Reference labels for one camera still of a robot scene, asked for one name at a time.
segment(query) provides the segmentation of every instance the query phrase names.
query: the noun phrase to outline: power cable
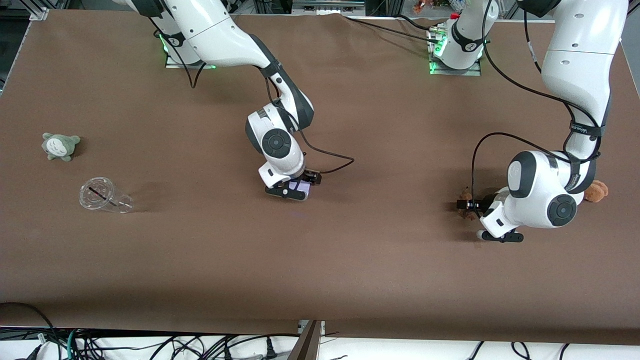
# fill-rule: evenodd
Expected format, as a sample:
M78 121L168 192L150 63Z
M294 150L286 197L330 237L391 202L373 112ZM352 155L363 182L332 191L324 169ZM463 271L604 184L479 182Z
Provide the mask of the power cable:
M563 358L564 358L564 351L566 350L566 348L568 348L568 347L569 347L569 345L571 345L571 344L567 343L567 344L564 344L564 345L562 346L562 348L560 349L560 356L558 357L558 360L563 360Z
M405 16L405 15L403 15L401 13L394 15L394 17L399 18L399 19L407 20L409 22L409 24L413 25L414 27L416 27L416 28L418 28L420 30L429 31L428 27L422 26L422 25L416 23L415 21L409 19L407 16Z
M252 338L248 338L248 339L243 339L240 340L236 343L233 343L231 345L225 345L225 348L222 350L219 350L217 353L215 353L211 359L216 359L218 356L222 355L222 353L224 353L225 349L226 350L230 350L232 347L238 346L242 343L246 343L247 341L251 341L251 340L257 340L257 339L263 339L263 338L274 338L276 336L292 336L292 337L299 337L300 335L298 334L267 334L267 335L259 335L259 336L254 336Z
M358 20L358 19L353 19L351 17L345 17L348 20L351 20L353 22L357 22L366 26L372 26L374 28L378 28L378 29L382 29L382 30L386 30L386 31L390 31L392 33L396 33L396 34L400 34L400 35L404 35L406 37L410 37L410 38L416 38L418 40L423 40L426 42L432 42L434 44L437 44L438 41L435 39L430 39L430 38L425 38L425 37L419 37L417 35L413 35L413 34L409 34L409 33L403 33L402 31L398 31L398 30L394 30L394 29L390 29L390 28L385 28L384 26L380 26L380 25L376 25L376 24L371 24L370 22L366 22L366 21L362 21L362 20Z
M478 352L480 351L480 348L484 345L484 341L480 341L478 343L478 345L476 345L476 348L474 349L473 354L471 354L471 356L469 357L468 360L475 360L476 356L478 355Z
M528 26L528 22L527 22L527 12L524 12L524 36L527 39L527 45L529 46L529 52L531 53L531 58L533 59L533 64L536 66L536 69L538 70L538 72L540 74L542 74L542 68L540 67L539 63L538 63L538 58L536 57L536 53L533 51L533 45L531 44L531 39L529 38L529 26ZM564 104L564 107L566 108L567 111L569 111L569 116L571 116L571 122L575 122L575 114L573 113L573 110L571 110L571 107L568 104ZM566 139L564 139L564 143L562 145L562 150L564 152L566 151L566 144L569 142L569 139L571 138L573 133L569 132L569 135L567 135ZM598 142L596 143L596 149L594 151L594 153L596 153L599 149L600 149L600 139L598 138L597 140Z
M521 344L522 348L524 348L525 353L521 353L518 351L518 349L516 349L516 344ZM522 342L512 342L511 343L511 349L513 350L514 353L516 353L517 356L520 356L522 359L524 360L531 360L531 355L529 355L529 348L527 348L527 345L525 343Z
M307 146L309 146L311 149L313 149L313 150L315 150L315 151L317 151L317 152L321 152L321 153L323 153L323 154L327 154L327 155L330 155L330 156L334 156L334 157L336 157L336 158L349 160L346 164L343 164L343 165L341 165L341 166L339 166L339 167L337 167L337 168L334 168L334 169L331 169L331 170L326 170L326 171L319 171L319 173L320 173L320 174L331 174L332 172L336 172L336 171L338 171L338 170L340 170L340 169L342 169L342 168L346 168L347 166L349 166L349 165L353 164L353 162L354 162L354 161L356 161L354 158L352 158L352 157L350 157L350 156L345 156L345 155L341 155L341 154L336 154L335 152L322 150L322 149L319 149L319 148L317 148L317 147L315 147L315 146L311 145L311 143L309 143L309 141L307 140L307 137L305 136L305 133L302 131L302 128L300 127L300 124L298 123L298 121L296 120L296 118L295 118L293 115L291 115L291 113L290 113L287 109L285 109L282 105L277 104L277 103L273 100L273 97L271 96L271 88L269 87L269 81L268 81L268 78L265 78L265 79L264 79L264 82L265 82L265 84L266 84L266 86L267 86L267 94L269 95L269 101L271 102L271 104L272 104L273 106L275 106L275 107L277 107L277 108L281 109L281 110L284 110L284 111L288 114L289 118L291 118L291 120L296 124L296 127L298 128L298 131L300 132L300 135L302 136L302 140L304 140L304 141L305 141L305 144L306 144Z
M524 86L524 85L520 84L519 82L511 79L507 74L505 74L502 70L500 70L500 68L495 64L495 62L493 62L493 59L491 58L491 54L489 53L489 49L488 49L488 46L487 46L487 39L486 39L486 18L489 15L489 10L492 7L492 3L493 3L493 1L489 1L489 3L487 4L487 7L486 7L486 9L484 11L483 21L482 21L482 41L483 41L483 45L484 45L484 53L486 55L487 60L491 64L491 66L498 72L498 74L500 74L503 78L508 80L510 83L516 85L517 87L519 87L519 88L521 88L523 90L527 90L528 92L534 93L536 95L540 95L542 97L546 97L548 99L556 100L556 101L559 101L559 102L563 103L569 109L569 112L572 115L572 120L574 120L575 117L573 116L573 112L571 111L569 106L572 106L572 107L578 109L579 111L583 112L590 119L590 121L593 123L593 125L598 127L598 123L593 118L593 116L590 114L590 112L588 112L587 110L585 110L581 106L576 105L576 104L574 104L574 103L572 103L570 101L566 101L564 99L561 99L559 97L556 97L556 96L553 96L553 95L549 95L549 94L545 94L543 92L539 92L537 90L534 90L532 88ZM528 28L525 28L525 35L527 36L527 39L529 38L528 37L528 32L529 32ZM539 145L536 145L535 143L532 143L532 142L530 142L528 140L520 138L519 136L512 135L512 134L509 134L509 133L490 133L490 134L487 134L484 137L482 137L482 139L480 139L480 141L476 145L476 148L474 149L474 154L473 154L473 157L472 157L472 160L471 160L471 196L472 196L473 199L476 198L476 194L475 194L475 191L474 191L474 185L475 185L475 181L476 181L476 173L475 173L475 171L476 171L476 154L477 154L478 148L480 147L480 145L482 144L483 141L485 141L487 138L489 138L491 136L495 136L495 135L502 135L502 136L507 136L507 137L510 137L510 138L514 138L514 139L516 139L518 141L521 141L523 143L526 143L527 145L530 145L530 146L536 148L537 150L540 150L541 152L544 152L546 155L551 156L551 157L553 157L553 158L555 158L557 160L560 160L560 161L563 161L563 162L569 163L569 164L572 163L571 160L563 158L561 156L558 156L558 155L554 154L553 152L550 152L549 150L546 150L546 149L540 147ZM571 137L571 134L569 134L567 139L564 141L563 151L565 153L566 153L566 144L568 143L570 137ZM591 153L591 156L588 157L585 160L579 160L580 164L596 160L600 156L600 153L598 152L598 150L600 148L600 139L601 139L600 137L597 138L597 140L596 140L597 143L596 143L596 146L594 148L594 151ZM475 201L472 202L472 207L473 207L473 210L474 210L474 213L476 214L476 216L478 216L478 218L481 218L480 217L480 213L478 212L478 209L477 209Z
M53 327L53 323L51 323L49 318L46 315L44 315L44 313L40 311L40 309L38 309L37 307L31 304L26 304L24 302L0 302L0 307L2 306L25 307L29 310L34 311L35 313L40 315L40 317L44 320L45 323L47 323L47 326L49 326L49 329L51 330L51 334L53 338L56 340L57 343L60 343L60 337L58 337L58 334L56 333L56 328ZM58 360L62 360L62 355L60 354L60 352L58 352Z
M160 27L158 27L158 25L155 24L155 22L151 18L149 18L149 21L156 28L156 31L154 32L154 34L156 34L156 33L159 34L159 36L162 37L162 39L164 40L164 43L169 44L169 46L171 46L171 48L173 49L175 54L178 56L178 59L180 60L180 64L182 64L182 67L184 68L184 71L187 73L187 77L189 78L189 86L192 89L195 89L196 85L198 84L198 78L200 77L200 73L202 72L202 69L204 69L204 67L207 66L207 63L203 62L202 65L200 66L200 68L198 69L198 72L196 73L195 79L191 79L191 73L189 72L189 69L187 68L187 64L184 63L184 60L182 59L182 56L180 56L180 53L178 52L178 49L176 49L176 47L168 40L169 36L167 36L167 34L165 34L160 29Z
M384 4L386 4L386 3L387 3L387 0L382 0L382 1L380 1L380 4L378 5L378 7L377 7L377 8L375 8L375 9L374 9L370 14L369 14L369 16L375 16L375 15L376 15L376 12L378 12L378 10L380 10L380 8L381 8Z
M638 6L640 6L640 3L637 3L633 8L631 8L631 10L629 10L629 11L627 12L627 16L631 15L631 13L632 13L632 12L634 12L634 10L635 10Z

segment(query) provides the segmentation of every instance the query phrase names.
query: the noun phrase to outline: clear plastic cup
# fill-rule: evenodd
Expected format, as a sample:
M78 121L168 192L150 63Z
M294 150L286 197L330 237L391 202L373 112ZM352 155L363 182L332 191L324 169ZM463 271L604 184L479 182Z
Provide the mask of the clear plastic cup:
M133 209L133 200L106 177L94 177L80 188L80 205L89 210L124 214Z

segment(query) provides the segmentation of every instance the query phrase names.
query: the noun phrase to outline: robotic arm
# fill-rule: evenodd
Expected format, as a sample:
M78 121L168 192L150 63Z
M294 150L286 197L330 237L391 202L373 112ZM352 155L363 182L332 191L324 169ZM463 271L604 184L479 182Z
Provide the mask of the robotic arm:
M495 20L493 13L497 14L495 1L488 2L484 0L480 16L478 6L474 6L477 2L461 14L458 30L461 32L462 23L473 32L467 33L462 42L455 35L449 37L449 44L440 55L448 66L463 69L475 61L468 51L469 44L477 44L477 39L482 38L485 12L487 31ZM611 105L609 70L628 8L625 0L518 0L518 5L539 17L550 13L556 21L542 78L554 95L576 105L570 106L575 120L570 124L563 151L554 152L560 160L541 151L525 151L513 158L508 168L508 187L480 204L484 213L480 221L486 230L480 230L478 237L484 240L520 242L524 237L515 232L518 226L552 229L575 217L584 190L595 177L595 158ZM455 34L455 27L456 23L451 24L448 32ZM473 51L481 51L481 46L475 46ZM456 57L456 53L471 54ZM449 58L462 60L456 63Z
M321 176L305 169L305 159L292 134L311 124L314 109L255 35L242 31L220 0L119 0L150 17L171 43L169 55L184 63L204 61L219 67L253 65L276 86L281 96L249 115L245 131L267 162L259 174L270 195L305 200L307 192L288 186L298 179L319 184Z

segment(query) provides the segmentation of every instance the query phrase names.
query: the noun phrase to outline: stuffed toy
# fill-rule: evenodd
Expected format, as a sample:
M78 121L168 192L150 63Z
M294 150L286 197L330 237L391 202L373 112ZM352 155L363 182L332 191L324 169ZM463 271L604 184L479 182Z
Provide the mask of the stuffed toy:
M460 197L458 198L458 200L471 200L473 199L471 197L471 192L469 191L469 188L465 188L464 190L462 190L462 193L460 194ZM458 214L466 220L475 220L477 219L476 217L476 213L474 213L473 209L470 210L465 210L465 209L458 209Z
M76 144L80 142L79 136L42 134L44 142L42 149L47 153L47 159L60 158L63 161L71 161L71 154L76 149Z
M604 199L605 196L608 196L608 194L609 188L607 187L607 185L605 185L601 181L594 180L591 185L589 185L589 188L584 191L584 200L588 202L600 202L602 199ZM469 188L465 188L464 190L462 190L462 193L458 197L458 200L471 199L471 192L469 191ZM458 214L466 220L473 221L477 219L477 216L472 209L458 209Z
M609 188L603 182L594 180L589 188L584 191L584 200L588 202L599 202L609 194Z

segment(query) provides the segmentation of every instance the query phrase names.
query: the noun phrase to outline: brown paper sheet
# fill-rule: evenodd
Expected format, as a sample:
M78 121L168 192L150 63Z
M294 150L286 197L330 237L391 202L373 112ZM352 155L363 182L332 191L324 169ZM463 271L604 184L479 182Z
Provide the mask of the brown paper sheet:
M556 149L568 133L561 104L485 61L480 78L430 76L423 43L339 15L236 21L313 102L309 140L356 163L306 202L270 197L244 134L268 102L259 72L206 70L192 90L163 67L143 17L52 11L0 99L1 300L65 327L269 332L319 318L345 336L640 344L640 101L622 51L598 160L609 197L564 228L500 244L451 211L473 148L508 131ZM552 32L531 24L540 57ZM491 38L505 72L544 89L522 24L498 23ZM44 132L79 135L73 161L48 161ZM478 188L504 186L524 149L489 140ZM307 152L312 168L340 164ZM130 193L136 212L83 209L78 191L95 176Z

